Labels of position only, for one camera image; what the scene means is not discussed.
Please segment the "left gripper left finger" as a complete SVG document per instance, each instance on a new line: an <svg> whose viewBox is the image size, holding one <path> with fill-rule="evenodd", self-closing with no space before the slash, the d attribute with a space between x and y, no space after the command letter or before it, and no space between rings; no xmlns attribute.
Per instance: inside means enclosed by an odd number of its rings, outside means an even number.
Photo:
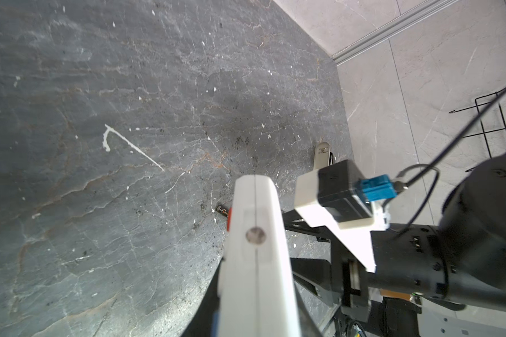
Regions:
<svg viewBox="0 0 506 337"><path fill-rule="evenodd" d="M222 261L220 261L215 274L209 283L199 308L184 332L181 334L182 337L216 336L219 321L220 298L218 295L218 281L221 266Z"/></svg>

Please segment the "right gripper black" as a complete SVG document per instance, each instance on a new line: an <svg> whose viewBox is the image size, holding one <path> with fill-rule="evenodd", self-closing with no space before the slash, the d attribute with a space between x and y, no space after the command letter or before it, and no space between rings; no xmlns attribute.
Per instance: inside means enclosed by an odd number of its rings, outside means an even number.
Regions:
<svg viewBox="0 0 506 337"><path fill-rule="evenodd" d="M329 261L291 260L295 281L327 305L361 310L372 287L506 312L506 154L480 164L451 192L439 226L375 231L375 272L359 267L325 227L312 228L296 211L284 213L283 222L330 244Z"/></svg>

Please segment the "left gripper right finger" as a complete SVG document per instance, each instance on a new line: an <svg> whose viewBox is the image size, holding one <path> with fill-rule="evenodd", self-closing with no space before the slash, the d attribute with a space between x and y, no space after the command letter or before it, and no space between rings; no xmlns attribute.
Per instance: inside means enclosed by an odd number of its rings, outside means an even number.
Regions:
<svg viewBox="0 0 506 337"><path fill-rule="evenodd" d="M315 322L311 318L306 306L299 294L299 291L295 291L297 310L299 314L299 324L301 329L301 337L322 337L322 333L316 326Z"/></svg>

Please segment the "white remote control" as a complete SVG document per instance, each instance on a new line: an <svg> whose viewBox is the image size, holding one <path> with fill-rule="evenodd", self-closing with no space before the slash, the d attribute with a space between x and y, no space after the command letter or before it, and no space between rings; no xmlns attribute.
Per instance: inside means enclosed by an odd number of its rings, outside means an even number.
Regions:
<svg viewBox="0 0 506 337"><path fill-rule="evenodd" d="M300 336L283 217L269 177L237 179L227 233L215 336Z"/></svg>

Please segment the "AAA battery near remote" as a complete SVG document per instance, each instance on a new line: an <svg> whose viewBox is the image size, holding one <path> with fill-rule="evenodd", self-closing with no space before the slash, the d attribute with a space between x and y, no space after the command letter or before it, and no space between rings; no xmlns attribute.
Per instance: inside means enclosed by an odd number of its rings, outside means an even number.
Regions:
<svg viewBox="0 0 506 337"><path fill-rule="evenodd" d="M225 206L223 206L221 204L219 204L219 205L216 206L215 211L217 213L220 213L221 215L223 215L226 218L229 217L229 210Z"/></svg>

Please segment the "white zip tie scrap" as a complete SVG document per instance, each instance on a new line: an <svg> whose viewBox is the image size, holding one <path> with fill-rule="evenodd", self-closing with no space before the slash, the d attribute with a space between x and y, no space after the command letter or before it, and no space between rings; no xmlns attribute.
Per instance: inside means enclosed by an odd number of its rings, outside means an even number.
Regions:
<svg viewBox="0 0 506 337"><path fill-rule="evenodd" d="M106 152L110 152L111 151L111 147L110 147L110 145L108 143L108 137L109 137L109 135L114 134L120 140L122 140L123 142L125 142L134 152L140 154L140 156L144 157L150 163L152 163L157 168L159 168L159 170L161 172L165 172L166 171L163 168L162 165L160 165L159 163L157 163L152 157L148 156L142 149L140 149L138 146L136 146L135 144L133 144L129 139L127 139L125 136L123 136L120 132L118 132L114 128L112 128L112 126L109 126L107 124L104 124L104 126L105 126L105 131L103 132L102 146L103 146L103 149Z"/></svg>

